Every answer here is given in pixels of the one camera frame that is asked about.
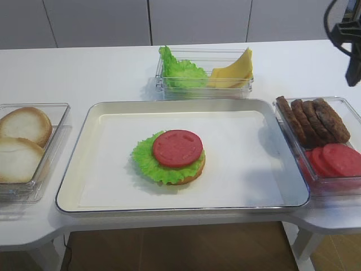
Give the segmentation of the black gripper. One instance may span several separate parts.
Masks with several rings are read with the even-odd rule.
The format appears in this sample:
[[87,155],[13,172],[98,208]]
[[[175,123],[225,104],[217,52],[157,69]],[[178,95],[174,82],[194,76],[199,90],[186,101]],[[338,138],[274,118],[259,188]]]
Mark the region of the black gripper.
[[346,81],[350,87],[356,86],[360,82],[360,22],[350,21],[347,23],[337,23],[331,30],[330,40],[337,45],[343,43],[353,43],[349,66],[346,71]]

